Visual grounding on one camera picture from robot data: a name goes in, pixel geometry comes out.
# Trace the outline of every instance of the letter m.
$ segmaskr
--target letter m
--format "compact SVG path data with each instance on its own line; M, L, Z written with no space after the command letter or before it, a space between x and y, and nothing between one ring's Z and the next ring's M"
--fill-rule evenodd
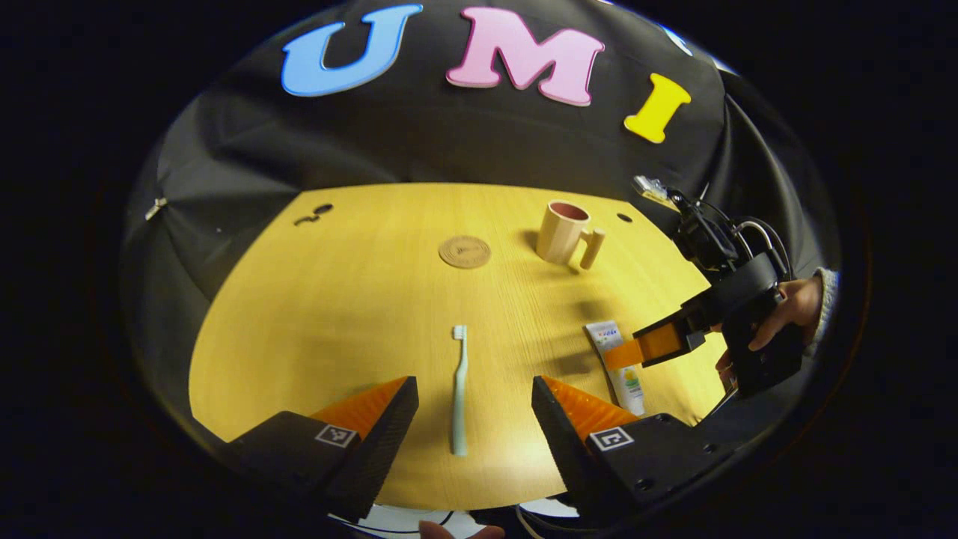
M588 106L589 76L601 41L578 30L565 29L536 43L525 22L514 12L497 8L465 8L472 34L463 63L445 74L457 86L492 88L502 77L492 70L495 54L506 65L513 86L520 90L552 66L552 75L539 84L542 95L561 103Z

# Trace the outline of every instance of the beige mug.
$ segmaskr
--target beige mug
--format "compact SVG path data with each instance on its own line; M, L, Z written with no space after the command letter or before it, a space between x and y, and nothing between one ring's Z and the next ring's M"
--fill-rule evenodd
M585 240L587 247L580 266L588 270L605 240L605 231L601 228L595 228L592 232L585 229L591 220L587 211L572 202L552 200L545 207L545 217L542 218L536 241L536 254L546 262L568 264L579 240Z

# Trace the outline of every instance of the wooden table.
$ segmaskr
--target wooden table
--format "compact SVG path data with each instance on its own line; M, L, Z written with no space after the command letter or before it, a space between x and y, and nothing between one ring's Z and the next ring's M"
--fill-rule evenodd
M592 214L607 238L591 270L584 244L568 266L535 254L550 199ZM293 223L324 203L314 223ZM627 223L616 216L632 219ZM491 247L456 269L439 245L471 235ZM312 414L399 376L420 407L377 501L478 509L565 490L531 406L535 375L615 402L583 325L614 319L625 335L678 309L708 283L674 244L620 200L500 185L407 183L299 195L224 282L197 338L190 401L232 440L280 410ZM468 456L450 452L453 374L468 326ZM648 413L695 424L721 398L712 334L695 352L639 377Z

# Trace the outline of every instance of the mug handle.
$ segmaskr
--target mug handle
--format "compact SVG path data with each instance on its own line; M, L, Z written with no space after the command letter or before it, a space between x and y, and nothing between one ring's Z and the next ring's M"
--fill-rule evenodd
M591 232L583 229L579 234L579 239L585 240L587 245L580 266L583 270L588 270L592 268L592 264L596 261L596 255L599 254L599 247L605 241L605 231L601 228L594 228Z

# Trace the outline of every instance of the cork coaster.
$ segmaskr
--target cork coaster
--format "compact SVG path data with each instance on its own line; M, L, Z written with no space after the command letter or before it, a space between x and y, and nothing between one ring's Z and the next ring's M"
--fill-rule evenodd
M439 256L455 268L479 268L489 261L489 244L472 236L455 236L439 246Z

